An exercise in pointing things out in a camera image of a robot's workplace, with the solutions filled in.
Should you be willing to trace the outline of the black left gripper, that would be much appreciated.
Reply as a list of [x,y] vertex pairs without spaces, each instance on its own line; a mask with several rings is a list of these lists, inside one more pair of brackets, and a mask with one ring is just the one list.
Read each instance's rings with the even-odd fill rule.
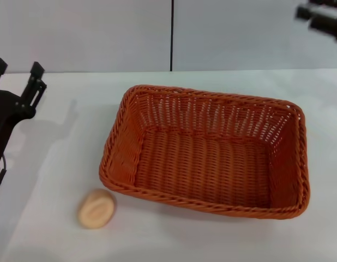
[[[0,58],[0,78],[5,74],[7,67],[7,63]],[[20,121],[35,116],[37,105],[47,88],[42,80],[44,72],[45,69],[41,64],[35,61],[20,97],[9,91],[0,90],[0,160],[14,127]]]

